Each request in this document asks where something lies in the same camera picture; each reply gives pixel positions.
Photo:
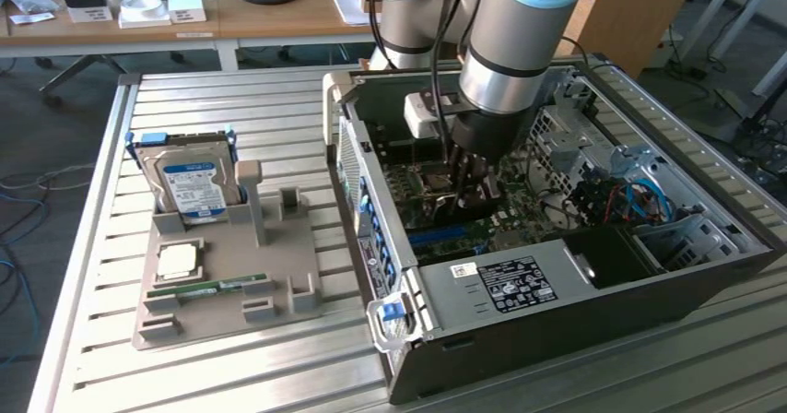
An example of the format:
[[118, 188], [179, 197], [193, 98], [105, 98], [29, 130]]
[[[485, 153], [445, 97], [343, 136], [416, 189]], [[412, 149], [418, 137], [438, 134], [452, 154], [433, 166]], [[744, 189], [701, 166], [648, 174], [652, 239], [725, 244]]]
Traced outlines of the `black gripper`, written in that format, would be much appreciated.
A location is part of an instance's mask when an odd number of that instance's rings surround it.
[[457, 146], [488, 160], [501, 160], [512, 151], [528, 114], [461, 112], [454, 120], [452, 139]]

